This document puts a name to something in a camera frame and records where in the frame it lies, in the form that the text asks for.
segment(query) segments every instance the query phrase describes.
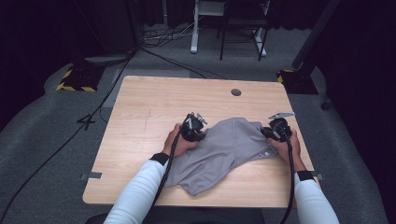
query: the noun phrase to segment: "black cable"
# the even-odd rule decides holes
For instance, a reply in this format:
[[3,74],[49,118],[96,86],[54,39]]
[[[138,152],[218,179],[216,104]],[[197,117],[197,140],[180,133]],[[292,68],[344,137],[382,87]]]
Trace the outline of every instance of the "black cable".
[[90,63],[90,64],[92,64],[92,65],[94,65],[94,66],[108,67],[108,66],[115,65],[115,64],[118,64],[118,63],[124,63],[125,61],[128,60],[130,54],[131,53],[123,54],[122,58],[116,59],[116,60],[106,60],[106,61],[101,61],[101,62],[95,62],[95,61],[90,61],[91,58],[88,58],[88,59],[86,58],[85,61]]
[[14,202],[15,198],[17,198],[18,194],[22,191],[22,189],[26,186],[26,184],[54,157],[56,156],[77,134],[78,132],[86,125],[88,122],[85,121],[81,126],[78,127],[78,129],[54,152],[52,153],[51,156],[49,156],[20,186],[20,188],[17,190],[17,192],[14,193],[12,196],[11,200],[8,202],[6,209],[4,210],[1,218],[0,218],[0,223],[3,223],[4,218],[6,217],[6,214],[8,212],[8,209],[11,207],[12,203]]
[[[99,36],[95,33],[95,31],[93,30],[93,28],[92,28],[92,26],[90,25],[90,23],[88,22],[88,19],[87,19],[87,17],[84,15],[84,13],[83,13],[83,11],[82,11],[82,9],[79,7],[79,5],[78,5],[78,3],[77,3],[77,1],[76,0],[74,0],[74,3],[75,3],[75,5],[76,5],[76,7],[78,8],[78,11],[79,11],[79,13],[81,14],[81,16],[84,18],[84,20],[85,20],[85,22],[87,23],[87,25],[89,26],[89,28],[90,28],[90,30],[91,30],[91,33],[93,34],[93,36],[96,38],[96,40],[105,48],[105,49],[108,49],[108,50],[110,50],[110,51],[112,51],[112,52],[115,52],[115,53],[134,53],[134,49],[132,49],[131,50],[131,52],[116,52],[116,51],[114,51],[114,50],[112,50],[110,47],[108,47],[107,45],[105,45],[105,43],[103,43],[103,41],[99,38]],[[189,26],[187,26],[186,28],[180,28],[180,29],[182,29],[182,31],[180,32],[181,34],[185,31],[185,30],[187,30],[187,28],[189,28],[189,27],[192,27],[192,24],[190,24]],[[176,30],[176,28],[174,28],[174,32],[173,33],[171,33],[170,35],[171,36],[173,36],[174,34],[175,34],[175,30]],[[170,41],[172,41],[172,40],[177,40],[177,39],[175,39],[175,38],[173,38],[172,37],[172,39],[170,39],[170,40],[168,40],[167,42],[165,42],[165,44],[162,44],[162,45],[160,45],[160,41],[159,41],[159,43],[157,44],[157,45],[150,45],[150,44],[146,44],[145,42],[144,42],[144,39],[142,38],[142,45],[146,45],[146,47],[148,47],[148,48],[154,48],[154,47],[162,47],[162,46],[164,46],[164,45],[166,45],[166,44],[168,44]],[[165,57],[163,57],[163,56],[160,56],[160,55],[158,55],[158,54],[155,54],[155,53],[153,53],[153,52],[150,52],[150,51],[148,51],[148,50],[146,50],[146,49],[143,49],[145,52],[147,52],[147,53],[149,53],[149,54],[151,54],[151,55],[154,55],[154,56],[157,56],[157,57],[159,57],[159,58],[162,58],[163,60],[165,60],[165,61],[168,61],[169,62],[169,60],[170,59],[167,59],[167,58],[165,58]],[[180,65],[180,64],[177,64],[177,63],[173,63],[173,62],[169,62],[169,63],[172,63],[172,64],[174,64],[174,65],[177,65],[177,66],[180,66],[180,67],[183,67],[183,68],[186,68],[186,67],[184,67],[184,66],[182,66],[182,65]],[[198,72],[196,72],[196,71],[193,71],[193,70],[191,70],[190,68],[186,68],[187,70],[189,70],[189,71],[191,71],[191,72],[193,72],[193,73],[196,73],[196,74],[198,74],[199,76],[201,76],[201,77],[203,77],[203,78],[206,78],[204,75],[202,75],[201,73],[198,73]],[[210,72],[210,73],[212,73],[213,75],[215,75],[215,76],[218,76],[218,77],[222,77],[222,78],[224,78],[224,79],[227,79],[226,77],[223,77],[223,76],[220,76],[220,75],[217,75],[217,74],[215,74],[215,73],[213,73],[213,72]]]
[[108,123],[108,120],[105,120],[102,116],[102,107],[100,107],[100,109],[99,109],[99,117],[102,119],[102,121],[104,121],[105,123]]
[[[166,32],[167,32],[168,30],[169,30],[169,29],[166,29],[161,35],[155,35],[155,36],[151,36],[151,37],[147,37],[147,38],[142,38],[142,39],[141,39],[141,44],[144,45],[144,46],[147,47],[147,48],[162,47],[162,46],[161,46],[161,43],[162,43],[164,40],[166,40],[169,36],[173,37],[173,34],[175,33],[175,29],[174,29],[172,33],[167,34]],[[149,43],[147,43],[147,39],[148,39],[148,38],[151,39],[151,40],[156,40],[156,41],[157,41],[157,44],[149,44]]]
[[174,65],[177,65],[177,66],[179,66],[179,67],[185,68],[185,69],[187,69],[187,70],[189,70],[189,71],[191,71],[191,72],[193,72],[193,73],[198,74],[199,76],[201,76],[201,77],[203,77],[203,78],[207,78],[207,77],[204,76],[203,74],[201,74],[201,73],[199,73],[199,72],[196,72],[196,71],[194,71],[194,70],[192,70],[192,69],[190,69],[190,68],[188,68],[188,67],[186,67],[186,66],[183,66],[183,65],[174,63],[174,62],[172,62],[171,60],[169,60],[169,59],[167,59],[167,58],[165,58],[165,57],[163,57],[163,56],[161,56],[161,55],[159,55],[159,54],[153,53],[153,52],[151,52],[151,51],[149,51],[149,50],[147,50],[147,49],[144,49],[144,48],[141,48],[141,49],[142,49],[143,51],[145,51],[146,53],[148,53],[148,54],[151,54],[151,55],[153,55],[153,56],[155,56],[155,57],[158,57],[158,58],[160,58],[160,59],[162,59],[162,60],[164,60],[164,61],[167,61],[167,62],[172,63],[172,64],[174,64]]
[[0,224],[3,223],[4,219],[6,218],[6,214],[9,210],[9,208],[11,207],[12,203],[14,202],[14,200],[17,198],[17,196],[20,194],[20,192],[23,190],[23,188],[28,184],[28,182],[53,158],[55,157],[77,134],[79,131],[81,131],[81,129],[88,125],[92,119],[92,116],[102,107],[103,103],[106,101],[106,99],[108,98],[108,96],[110,95],[110,93],[113,91],[114,87],[116,86],[117,81],[120,79],[120,75],[122,74],[122,71],[124,70],[124,68],[126,67],[126,64],[128,64],[129,61],[131,61],[133,57],[133,54],[130,55],[130,57],[128,58],[128,61],[126,61],[122,67],[120,68],[120,72],[119,75],[117,76],[116,80],[111,84],[111,87],[109,89],[109,91],[106,94],[106,97],[104,98],[104,100],[102,101],[101,104],[99,104],[99,106],[92,112],[92,114],[89,114],[89,118],[86,119],[83,124],[81,124],[81,126],[79,126],[77,128],[77,130],[54,152],[52,153],[52,155],[50,155],[24,182],[23,184],[18,188],[18,190],[14,193],[14,195],[12,196],[11,200],[8,202],[6,209],[4,210],[1,218],[0,218]]
[[214,72],[212,72],[212,71],[209,71],[209,70],[205,70],[204,68],[195,67],[195,66],[192,66],[192,65],[187,64],[187,63],[181,63],[181,62],[179,62],[179,61],[177,61],[177,60],[175,60],[175,59],[170,59],[170,58],[166,58],[166,59],[171,60],[171,61],[174,61],[174,62],[176,62],[176,63],[180,63],[180,64],[183,64],[183,65],[189,66],[189,67],[191,67],[191,68],[195,68],[195,69],[198,69],[198,70],[201,70],[201,71],[204,71],[204,72],[213,74],[213,75],[215,75],[215,76],[217,76],[217,77],[221,77],[221,78],[223,78],[223,79],[225,79],[225,80],[228,80],[227,77],[221,76],[221,75],[216,74],[216,73],[214,73]]
[[[184,31],[184,30],[186,30],[188,27],[184,27],[184,28],[175,28],[174,29],[174,32],[178,32],[178,33],[181,33],[182,31]],[[167,28],[167,29],[156,29],[156,30],[147,30],[147,31],[144,31],[143,32],[143,39],[150,39],[150,38],[155,38],[155,37],[158,37],[158,36],[161,36],[161,35],[159,35],[157,32],[160,32],[160,31],[163,31],[164,30],[164,32],[163,32],[163,34],[162,35],[165,35],[165,33],[166,33],[166,31],[168,31],[169,30],[169,28]]]
[[175,33],[172,33],[172,34],[164,35],[164,36],[161,36],[158,38],[151,37],[152,38],[151,40],[157,40],[157,44],[149,44],[147,39],[142,38],[141,44],[142,44],[142,46],[144,46],[146,48],[163,47],[163,46],[167,45],[168,43],[170,43],[171,41],[182,39],[182,38],[186,37],[187,35],[192,35],[192,34],[181,35],[181,33],[180,33],[180,34],[176,35]]
[[[183,120],[182,124],[184,124],[188,118],[189,118],[189,115]],[[178,138],[180,137],[180,133],[181,133],[181,126],[175,136],[173,143],[172,143],[171,153],[169,155],[169,160],[168,160],[168,165],[166,166],[165,173],[163,174],[163,179],[161,180],[160,186],[157,189],[157,193],[155,194],[154,201],[152,202],[151,207],[154,206],[154,204],[157,202],[158,198],[160,197],[161,192],[163,191],[163,187],[165,186],[166,180],[168,179],[172,161],[173,161],[173,158],[175,157],[176,145],[177,145]]]
[[[280,128],[280,130],[282,130],[282,133],[284,134],[284,136],[286,135],[286,132],[283,128]],[[289,217],[291,208],[293,206],[293,201],[294,201],[294,161],[293,161],[293,147],[291,145],[290,139],[288,137],[286,137],[286,142],[288,144],[288,154],[289,154],[289,161],[290,161],[290,197],[289,197],[289,205],[288,205],[288,209],[286,210],[285,215],[283,216],[282,220],[280,221],[281,224],[284,224],[286,222],[286,220]]]

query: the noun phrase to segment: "chair leg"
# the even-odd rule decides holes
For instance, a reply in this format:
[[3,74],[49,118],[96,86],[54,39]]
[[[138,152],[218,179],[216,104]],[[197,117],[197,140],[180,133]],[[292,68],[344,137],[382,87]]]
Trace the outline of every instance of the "chair leg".
[[262,48],[260,49],[259,61],[262,60],[262,51],[264,50],[264,43],[267,38],[268,29],[265,29],[264,37],[262,38]]
[[225,40],[225,28],[222,29],[221,53],[220,53],[220,60],[221,61],[222,61],[222,53],[224,51],[224,40]]

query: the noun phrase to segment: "black wristband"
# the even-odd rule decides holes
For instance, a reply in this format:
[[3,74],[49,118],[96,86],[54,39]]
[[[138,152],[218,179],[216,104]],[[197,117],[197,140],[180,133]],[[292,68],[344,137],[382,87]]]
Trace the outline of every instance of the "black wristband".
[[166,164],[166,162],[169,160],[169,156],[166,155],[165,153],[157,153],[154,154],[151,159],[151,161],[157,161],[159,162],[162,166],[164,166]]
[[310,171],[299,171],[297,172],[297,175],[300,178],[300,181],[305,181],[308,179],[315,180]]

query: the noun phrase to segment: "hand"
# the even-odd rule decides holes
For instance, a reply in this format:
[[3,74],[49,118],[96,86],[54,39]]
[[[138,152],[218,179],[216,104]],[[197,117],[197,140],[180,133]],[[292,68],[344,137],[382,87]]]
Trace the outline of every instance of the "hand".
[[[180,129],[180,124],[177,123],[175,125],[174,130],[168,134],[168,137],[166,138],[165,143],[163,144],[163,153],[167,154],[168,156],[171,154],[172,143],[174,142],[179,129]],[[180,135],[177,140],[174,156],[175,157],[181,156],[184,152],[187,151],[187,149],[197,147],[197,145],[198,145],[197,142],[189,142],[185,140],[182,135]]]
[[[279,156],[285,161],[287,165],[290,165],[288,143],[287,142],[277,142],[272,138],[268,138],[268,142],[277,149]],[[291,130],[290,143],[292,146],[292,155],[295,172],[306,170],[303,160],[301,160],[301,148],[300,141],[297,138],[297,132]]]

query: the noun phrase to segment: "cable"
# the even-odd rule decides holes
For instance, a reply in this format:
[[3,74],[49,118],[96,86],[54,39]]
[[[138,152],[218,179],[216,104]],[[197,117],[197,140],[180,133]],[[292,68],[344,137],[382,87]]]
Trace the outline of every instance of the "cable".
[[159,54],[153,53],[153,52],[151,52],[151,51],[149,51],[149,50],[147,50],[147,49],[144,49],[144,48],[141,48],[141,49],[142,49],[143,51],[145,51],[147,54],[151,54],[151,55],[153,55],[153,56],[155,56],[155,57],[158,57],[158,58],[160,58],[160,59],[162,59],[162,60],[164,60],[164,61],[167,61],[167,62],[172,63],[172,64],[174,64],[174,65],[177,65],[177,66],[180,66],[180,67],[182,67],[182,68],[185,68],[185,69],[187,69],[187,70],[189,70],[189,71],[191,71],[191,72],[193,72],[193,73],[196,73],[196,74],[198,74],[199,76],[201,76],[201,77],[203,77],[203,78],[207,78],[207,77],[204,76],[203,74],[201,74],[201,73],[199,73],[199,72],[196,72],[196,71],[194,71],[194,70],[191,70],[190,68],[185,67],[185,66],[183,66],[183,65],[174,63],[174,62],[172,62],[171,60],[169,60],[169,59],[167,59],[167,58],[165,58],[165,57],[163,57],[163,56],[161,56],[161,55],[159,55]]
[[[186,35],[183,35],[183,33],[185,32],[185,31],[187,31],[190,27],[192,27],[194,25],[194,22],[193,23],[191,23],[190,25],[188,25],[187,27],[185,27],[185,28],[181,28],[181,30],[182,31],[180,31],[180,32],[178,32],[178,34],[176,34],[176,28],[174,28],[174,30],[173,30],[173,32],[172,33],[170,33],[170,34],[167,34],[166,32],[169,30],[169,29],[166,29],[164,32],[163,32],[163,34],[162,35],[155,35],[155,36],[149,36],[149,37],[146,37],[146,38],[142,38],[141,39],[141,44],[142,44],[142,46],[144,46],[144,47],[146,47],[146,48],[157,48],[157,47],[163,47],[163,46],[165,46],[166,44],[168,44],[169,42],[171,42],[172,40],[179,40],[179,39],[181,39],[181,38],[183,38],[183,37],[185,37],[185,36],[187,36],[187,35],[192,35],[192,33],[188,33],[188,34],[186,34]],[[158,41],[157,41],[157,43],[156,44],[149,44],[149,43],[147,43],[147,41],[148,40],[155,40],[155,39],[158,39]]]
[[[284,136],[286,135],[286,132],[283,128],[280,128],[279,130],[282,130],[282,133],[284,134]],[[294,161],[293,161],[293,147],[291,145],[290,139],[287,137],[286,138],[286,142],[288,143],[288,154],[289,154],[289,161],[290,161],[290,197],[289,197],[289,204],[288,204],[288,208],[286,210],[285,215],[283,216],[282,220],[280,221],[281,224],[284,224],[286,222],[286,220],[289,217],[291,208],[293,206],[293,200],[294,200]]]
[[215,76],[217,76],[217,77],[221,77],[221,78],[223,78],[223,79],[225,79],[225,80],[228,80],[227,77],[221,76],[221,75],[216,74],[216,73],[214,73],[214,72],[211,72],[211,71],[209,71],[209,70],[205,70],[204,68],[195,67],[195,66],[192,66],[192,65],[187,64],[187,63],[181,63],[181,62],[179,62],[179,61],[177,61],[177,60],[175,60],[175,59],[170,59],[170,58],[166,58],[166,59],[171,60],[171,61],[174,61],[174,62],[176,62],[176,63],[180,63],[180,64],[183,64],[183,65],[189,66],[189,67],[191,67],[191,68],[195,68],[195,69],[198,69],[198,70],[201,70],[201,71],[204,71],[204,72],[213,74],[213,75],[215,75]]
[[[189,118],[189,116],[187,116],[183,120],[182,124],[184,124],[187,121],[188,118]],[[154,204],[157,202],[158,198],[160,197],[161,192],[163,191],[163,187],[165,186],[166,180],[168,179],[169,170],[171,169],[172,161],[173,161],[173,158],[175,157],[176,145],[177,145],[178,138],[180,137],[180,133],[181,133],[181,127],[177,131],[175,139],[174,139],[174,141],[172,143],[171,153],[169,155],[169,160],[168,160],[168,165],[166,166],[165,173],[163,174],[163,179],[161,180],[160,186],[158,187],[157,193],[155,194],[154,201],[152,202],[151,207],[153,207]]]
[[162,59],[162,60],[164,60],[164,61],[167,61],[167,62],[172,63],[172,64],[174,64],[174,65],[177,65],[177,66],[179,66],[179,67],[185,68],[185,69],[187,69],[187,70],[189,70],[189,71],[191,71],[191,72],[193,72],[193,73],[199,75],[200,77],[207,78],[207,77],[204,76],[202,73],[199,73],[199,72],[197,72],[197,71],[194,71],[194,70],[192,70],[192,69],[190,69],[189,67],[186,67],[186,66],[190,66],[190,67],[193,67],[193,68],[196,68],[196,69],[199,69],[199,70],[203,70],[203,71],[206,71],[206,72],[208,72],[208,73],[211,73],[211,74],[213,74],[213,75],[215,75],[215,76],[218,76],[218,77],[222,77],[222,78],[224,78],[224,79],[227,79],[226,77],[223,77],[223,76],[221,76],[221,75],[218,75],[218,74],[216,74],[216,73],[214,73],[214,72],[210,72],[210,71],[207,71],[207,70],[202,69],[202,68],[197,68],[197,67],[194,67],[194,66],[189,65],[189,64],[186,64],[186,63],[180,63],[180,62],[178,62],[178,61],[175,60],[175,59],[170,59],[170,58],[163,57],[163,56],[161,56],[161,55],[159,55],[159,54],[156,54],[156,53],[151,52],[151,51],[149,51],[149,50],[147,50],[147,49],[144,49],[144,48],[141,48],[141,49],[142,49],[143,51],[145,51],[147,54],[151,54],[151,55],[153,55],[153,56],[155,56],[155,57],[158,57],[158,58],[160,58],[160,59]]
[[[95,65],[95,66],[108,67],[110,65],[124,63],[126,60],[128,60],[130,54],[131,53],[121,54],[121,55],[103,55],[103,56],[97,56],[97,57],[90,57],[90,58],[85,58],[85,61],[92,65]],[[101,58],[108,58],[108,57],[117,57],[117,58],[112,59],[112,60],[101,59]]]
[[14,193],[12,196],[11,200],[8,202],[6,209],[4,210],[1,218],[0,218],[0,223],[3,223],[4,218],[6,217],[7,211],[14,202],[15,198],[17,198],[18,194],[22,191],[22,189],[26,186],[26,184],[54,157],[56,156],[77,134],[78,132],[86,125],[88,121],[83,123],[81,126],[78,127],[78,129],[64,142],[63,145],[61,145],[54,153],[52,153],[51,156],[49,156],[48,159],[46,159],[20,186],[20,188],[17,190],[17,192]]
[[92,119],[92,116],[101,109],[103,103],[106,101],[106,99],[108,98],[108,96],[110,95],[110,93],[113,91],[117,81],[120,79],[120,75],[122,74],[122,71],[125,69],[126,64],[129,63],[129,61],[131,61],[133,57],[133,54],[130,55],[130,57],[128,58],[128,60],[122,65],[122,67],[120,68],[120,72],[119,75],[117,76],[116,80],[111,84],[111,87],[109,89],[109,91],[107,92],[104,100],[102,101],[101,104],[99,104],[99,106],[92,112],[92,114],[89,114],[87,120],[85,120],[83,122],[83,124],[81,124],[77,130],[54,152],[52,153],[52,155],[50,155],[24,182],[23,184],[18,188],[18,190],[14,193],[14,195],[12,196],[11,200],[8,202],[6,209],[4,210],[1,218],[0,218],[0,224],[3,223],[4,219],[6,218],[6,214],[9,210],[9,208],[11,207],[12,203],[14,202],[14,200],[17,198],[17,196],[20,194],[20,192],[23,190],[23,188],[28,184],[28,182],[53,158],[55,157],[78,133],[79,131],[81,131],[81,129],[86,126],[88,127],[88,125],[90,124],[90,121]]
[[100,109],[99,109],[99,117],[102,119],[102,121],[104,121],[105,123],[108,123],[108,120],[105,120],[102,116],[102,107],[100,107]]

